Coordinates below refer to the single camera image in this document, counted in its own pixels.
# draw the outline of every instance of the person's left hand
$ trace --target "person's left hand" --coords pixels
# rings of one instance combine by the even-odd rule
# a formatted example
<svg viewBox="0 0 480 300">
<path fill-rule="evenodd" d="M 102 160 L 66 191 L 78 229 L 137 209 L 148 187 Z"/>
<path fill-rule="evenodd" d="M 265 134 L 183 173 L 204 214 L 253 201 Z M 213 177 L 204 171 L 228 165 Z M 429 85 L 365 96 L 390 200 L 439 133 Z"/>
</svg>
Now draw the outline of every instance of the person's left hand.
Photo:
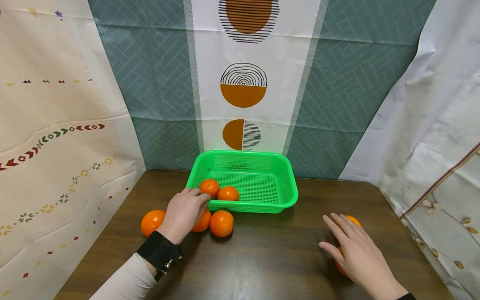
<svg viewBox="0 0 480 300">
<path fill-rule="evenodd" d="M 165 238 L 178 245 L 197 224 L 210 200 L 199 189 L 185 188 L 168 203 L 162 225 L 157 229 Z"/>
</svg>

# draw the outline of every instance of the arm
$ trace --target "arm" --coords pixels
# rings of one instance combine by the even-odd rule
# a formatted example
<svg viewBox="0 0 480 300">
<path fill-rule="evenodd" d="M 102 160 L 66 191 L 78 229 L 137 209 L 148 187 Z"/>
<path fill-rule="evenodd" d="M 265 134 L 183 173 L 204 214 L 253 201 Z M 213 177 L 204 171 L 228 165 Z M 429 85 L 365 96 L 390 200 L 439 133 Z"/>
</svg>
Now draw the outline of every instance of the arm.
<svg viewBox="0 0 480 300">
<path fill-rule="evenodd" d="M 174 245 L 178 245 L 192 230 L 210 200 L 199 189 L 185 188 L 168 203 L 165 219 L 157 229 Z M 157 269 L 135 253 L 90 298 L 90 300 L 143 300 L 156 284 Z"/>
<path fill-rule="evenodd" d="M 324 221 L 342 246 L 343 254 L 334 245 L 320 242 L 318 245 L 330 253 L 348 274 L 374 300 L 414 300 L 401 286 L 388 267 L 382 252 L 370 236 L 344 215 L 324 216 Z"/>
</svg>

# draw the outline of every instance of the green plastic basket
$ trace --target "green plastic basket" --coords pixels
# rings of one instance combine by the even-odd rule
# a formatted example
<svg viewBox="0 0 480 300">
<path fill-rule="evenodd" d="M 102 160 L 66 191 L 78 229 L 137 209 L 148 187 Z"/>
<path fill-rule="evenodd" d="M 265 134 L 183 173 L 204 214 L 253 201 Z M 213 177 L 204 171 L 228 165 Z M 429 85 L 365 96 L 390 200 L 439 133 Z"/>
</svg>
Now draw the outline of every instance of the green plastic basket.
<svg viewBox="0 0 480 300">
<path fill-rule="evenodd" d="M 220 188 L 235 187 L 239 201 L 211 200 L 208 209 L 278 214 L 292 207 L 298 189 L 288 158 L 277 153 L 211 150 L 195 160 L 187 187 L 198 188 L 215 179 Z"/>
</svg>

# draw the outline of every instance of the finger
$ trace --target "finger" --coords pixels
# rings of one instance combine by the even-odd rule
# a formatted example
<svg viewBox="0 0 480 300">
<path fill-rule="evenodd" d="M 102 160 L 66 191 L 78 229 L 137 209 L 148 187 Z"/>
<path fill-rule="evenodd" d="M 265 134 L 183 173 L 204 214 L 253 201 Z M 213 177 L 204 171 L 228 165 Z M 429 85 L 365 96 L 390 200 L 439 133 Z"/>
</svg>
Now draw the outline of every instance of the finger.
<svg viewBox="0 0 480 300">
<path fill-rule="evenodd" d="M 355 238 L 357 234 L 353 231 L 353 228 L 350 226 L 350 221 L 345 221 L 342 219 L 339 215 L 335 213 L 330 214 L 333 218 L 333 220 L 340 225 L 342 228 L 343 232 L 349 237 L 349 238 Z"/>
<path fill-rule="evenodd" d="M 198 196 L 202 194 L 202 191 L 200 189 L 193 189 L 189 191 L 188 194 L 192 196 Z"/>
<path fill-rule="evenodd" d="M 363 235 L 363 233 L 360 231 L 360 226 L 358 226 L 357 224 L 353 223 L 352 221 L 350 221 L 346 216 L 344 215 L 340 215 L 340 218 L 344 219 L 345 222 L 348 223 L 348 225 L 350 226 L 350 228 L 352 228 L 353 232 L 355 233 L 355 237 L 356 238 L 361 238 L 363 239 L 365 236 Z"/>
<path fill-rule="evenodd" d="M 204 213 L 207 206 L 208 206 L 207 202 L 205 202 L 204 204 L 202 204 L 202 206 L 200 206 L 200 209 L 198 210 L 197 222 L 198 220 L 200 220 L 200 216 Z"/>
<path fill-rule="evenodd" d="M 188 194 L 192 189 L 191 188 L 184 188 L 183 191 L 180 192 L 180 195 Z"/>
<path fill-rule="evenodd" d="M 208 206 L 208 202 L 205 202 L 204 204 L 202 204 L 202 206 L 200 206 L 200 209 L 198 211 L 198 216 L 201 216 L 204 213 L 207 206 Z"/>
<path fill-rule="evenodd" d="M 206 204 L 208 200 L 210 200 L 210 195 L 209 194 L 201 194 L 197 197 L 198 201 L 200 202 L 201 205 Z"/>
<path fill-rule="evenodd" d="M 359 227 L 359 228 L 360 228 L 360 232 L 362 233 L 362 235 L 363 235 L 369 242 L 372 242 L 372 243 L 373 243 L 372 238 L 371 238 L 370 235 L 365 231 L 365 229 L 363 229 L 362 227 Z"/>
<path fill-rule="evenodd" d="M 323 250 L 327 251 L 339 263 L 345 263 L 345 257 L 343 257 L 343 254 L 334 245 L 327 243 L 326 241 L 321 241 L 318 246 L 320 246 L 320 248 L 322 248 Z"/>
<path fill-rule="evenodd" d="M 325 223 L 327 224 L 328 228 L 333 232 L 333 235 L 336 237 L 336 239 L 340 242 L 341 245 L 348 240 L 348 237 L 345 235 L 345 233 L 340 229 L 340 227 L 335 224 L 334 221 L 332 221 L 329 217 L 323 216 Z"/>
</svg>

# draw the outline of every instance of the white curtain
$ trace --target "white curtain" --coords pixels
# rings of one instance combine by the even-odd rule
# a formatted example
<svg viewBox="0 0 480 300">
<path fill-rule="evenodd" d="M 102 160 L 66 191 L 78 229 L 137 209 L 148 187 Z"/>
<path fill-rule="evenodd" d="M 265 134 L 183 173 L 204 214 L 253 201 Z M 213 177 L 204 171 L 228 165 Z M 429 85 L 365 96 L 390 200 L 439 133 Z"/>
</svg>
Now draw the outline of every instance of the white curtain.
<svg viewBox="0 0 480 300">
<path fill-rule="evenodd" d="M 437 0 L 340 179 L 377 185 L 457 299 L 480 299 L 480 2 Z"/>
<path fill-rule="evenodd" d="M 0 298 L 52 299 L 144 171 L 87 1 L 0 0 Z"/>
</svg>

